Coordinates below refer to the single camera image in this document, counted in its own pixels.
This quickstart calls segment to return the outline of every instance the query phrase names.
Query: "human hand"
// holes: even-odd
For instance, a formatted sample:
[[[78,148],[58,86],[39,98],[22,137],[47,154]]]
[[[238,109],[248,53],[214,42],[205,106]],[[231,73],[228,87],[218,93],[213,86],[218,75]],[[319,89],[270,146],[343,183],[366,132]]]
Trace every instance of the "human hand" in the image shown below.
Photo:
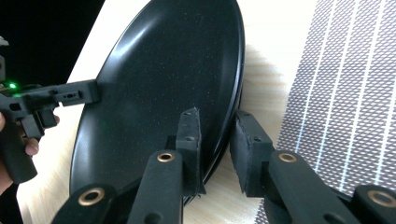
[[[57,123],[59,123],[59,117],[55,116]],[[0,113],[0,132],[3,130],[6,124],[6,119],[3,114]],[[24,132],[21,128],[21,135],[24,136]],[[23,138],[26,145],[25,152],[29,156],[34,156],[38,153],[38,141],[34,138]],[[0,160],[0,195],[8,189],[12,184],[12,179],[8,174],[6,166],[3,161]]]

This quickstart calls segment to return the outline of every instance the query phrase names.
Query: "striped mat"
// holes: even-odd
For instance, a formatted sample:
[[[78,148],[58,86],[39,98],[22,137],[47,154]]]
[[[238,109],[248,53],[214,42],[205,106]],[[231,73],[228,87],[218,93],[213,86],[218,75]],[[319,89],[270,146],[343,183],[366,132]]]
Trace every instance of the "striped mat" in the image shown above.
[[[396,190],[395,53],[395,0],[318,0],[277,149],[348,195]]]

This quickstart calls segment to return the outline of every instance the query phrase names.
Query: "wooden table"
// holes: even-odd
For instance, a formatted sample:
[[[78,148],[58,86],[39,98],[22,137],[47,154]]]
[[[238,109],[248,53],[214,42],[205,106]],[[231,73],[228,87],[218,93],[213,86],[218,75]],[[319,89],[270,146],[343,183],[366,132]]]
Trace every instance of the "wooden table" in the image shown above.
[[[147,1],[105,2],[69,82],[96,78],[115,42]],[[241,107],[256,117],[276,144],[316,1],[238,3],[246,32]],[[34,157],[38,176],[20,185],[18,200],[25,223],[50,223],[68,197],[70,163],[82,108],[76,105],[55,110],[61,123],[46,130],[41,139],[40,152]],[[248,199],[241,193],[229,153],[205,188],[206,195],[185,207],[185,223],[254,223],[261,199]]]

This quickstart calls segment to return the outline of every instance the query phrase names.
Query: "frying pan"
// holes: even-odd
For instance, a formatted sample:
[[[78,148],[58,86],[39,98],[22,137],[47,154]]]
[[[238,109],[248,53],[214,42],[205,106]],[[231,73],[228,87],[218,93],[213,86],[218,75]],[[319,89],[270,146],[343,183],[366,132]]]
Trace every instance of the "frying pan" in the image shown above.
[[[204,182],[228,142],[242,87],[245,39],[234,0],[152,0],[129,24],[98,77],[101,102],[85,105],[70,193],[95,183],[121,190],[199,109]]]

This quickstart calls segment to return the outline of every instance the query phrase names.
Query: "green led light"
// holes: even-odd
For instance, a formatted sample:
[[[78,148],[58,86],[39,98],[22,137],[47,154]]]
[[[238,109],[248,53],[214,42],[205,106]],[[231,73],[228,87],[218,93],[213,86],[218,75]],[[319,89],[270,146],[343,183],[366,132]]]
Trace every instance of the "green led light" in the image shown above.
[[[9,87],[11,89],[17,89],[17,85],[15,83],[9,83]]]

